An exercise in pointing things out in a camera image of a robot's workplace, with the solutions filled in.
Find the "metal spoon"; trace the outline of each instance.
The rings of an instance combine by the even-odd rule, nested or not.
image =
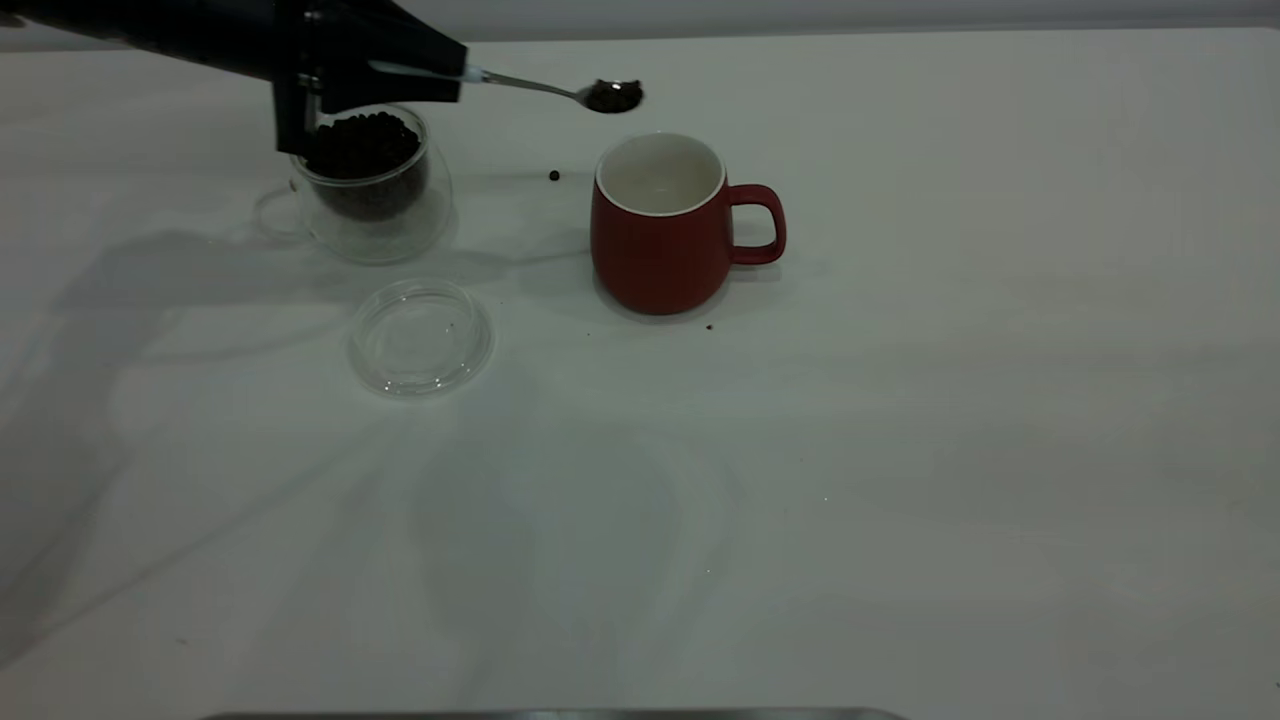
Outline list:
[[[571,92],[568,90],[563,90],[541,82],[534,82],[529,79],[521,79],[517,77],[490,73],[489,70],[484,68],[477,68],[476,65],[467,65],[466,70],[463,70],[463,73],[458,77],[442,76],[439,73],[433,73],[430,70],[411,68],[408,65],[401,65],[397,63],[384,63],[381,60],[370,60],[369,67],[374,68],[380,73],[434,77],[440,79],[452,79],[457,82],[472,82],[484,85],[504,85],[507,87],[522,87],[525,90],[550,92],[552,95],[570,97],[579,105],[586,108],[588,110],[594,110],[596,113],[605,113],[605,114],[626,113],[630,110],[635,110],[640,105],[640,101],[644,100],[644,90],[640,88],[640,81],[637,79],[631,82],[608,82],[598,79],[594,83],[584,87],[582,90],[579,90],[577,92]]]

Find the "glass jar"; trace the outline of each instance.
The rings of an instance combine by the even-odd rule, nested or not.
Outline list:
[[[337,179],[311,172],[294,155],[289,181],[307,232],[342,258],[370,265],[407,260],[430,247],[453,208],[449,169],[417,113],[370,105],[324,115],[317,124],[376,113],[399,118],[417,135],[421,142],[412,158],[379,176]]]

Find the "mug handle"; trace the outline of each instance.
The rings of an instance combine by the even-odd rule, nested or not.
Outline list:
[[[297,199],[293,197],[297,192],[297,186],[293,184],[293,181],[289,181],[287,186],[278,187],[259,197],[257,202],[253,202],[253,229],[271,245],[291,245],[306,237],[306,231],[302,228],[302,211],[297,209]],[[266,209],[285,199],[294,202],[297,215],[297,224],[291,229],[278,228],[266,222]]]
[[[782,213],[778,193],[763,184],[736,184],[728,188],[730,205],[763,205],[773,215],[773,242],[762,247],[733,247],[733,264],[767,265],[787,249],[787,217]]]

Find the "white table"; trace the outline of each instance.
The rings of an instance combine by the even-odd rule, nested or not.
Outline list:
[[[650,97],[424,108],[457,223],[370,269],[248,229],[285,168],[265,85],[0,56],[0,717],[1275,716],[1280,35],[474,59]],[[652,128],[791,225],[676,322],[612,309],[586,254],[594,159]],[[384,400],[344,323],[419,274],[498,347]]]

